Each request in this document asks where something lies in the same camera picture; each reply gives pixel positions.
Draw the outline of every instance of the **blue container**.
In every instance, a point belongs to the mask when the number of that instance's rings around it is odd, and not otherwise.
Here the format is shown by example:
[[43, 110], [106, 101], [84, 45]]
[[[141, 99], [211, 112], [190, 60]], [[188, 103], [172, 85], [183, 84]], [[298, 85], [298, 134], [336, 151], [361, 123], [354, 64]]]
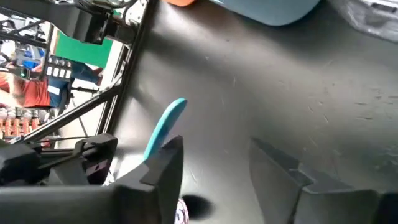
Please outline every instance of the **blue container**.
[[212, 0], [269, 26], [283, 26], [308, 14], [319, 0]]

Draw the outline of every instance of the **red shirt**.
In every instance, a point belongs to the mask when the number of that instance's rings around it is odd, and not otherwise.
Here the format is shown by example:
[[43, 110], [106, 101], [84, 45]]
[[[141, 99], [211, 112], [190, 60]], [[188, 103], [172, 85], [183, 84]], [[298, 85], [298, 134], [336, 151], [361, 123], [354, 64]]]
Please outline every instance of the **red shirt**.
[[[50, 96], [47, 91], [47, 79], [43, 81], [25, 81], [22, 86], [25, 94], [24, 107], [49, 106]], [[0, 75], [0, 89], [10, 92], [6, 76]]]

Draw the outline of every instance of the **person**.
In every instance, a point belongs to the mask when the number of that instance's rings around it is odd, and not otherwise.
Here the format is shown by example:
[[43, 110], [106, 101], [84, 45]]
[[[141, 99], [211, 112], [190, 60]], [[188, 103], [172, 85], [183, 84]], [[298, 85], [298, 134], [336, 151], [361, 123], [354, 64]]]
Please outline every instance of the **person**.
[[[64, 60], [58, 56], [54, 59]], [[92, 70], [84, 63], [69, 60], [72, 64], [71, 77], [101, 85], [102, 68]], [[32, 69], [33, 72], [42, 72], [44, 61]], [[60, 91], [68, 87], [68, 82], [54, 77], [45, 77], [43, 80], [26, 80], [15, 76], [12, 73], [0, 72], [0, 102], [9, 106], [36, 107], [50, 106], [58, 108], [61, 103], [61, 96], [51, 89]]]

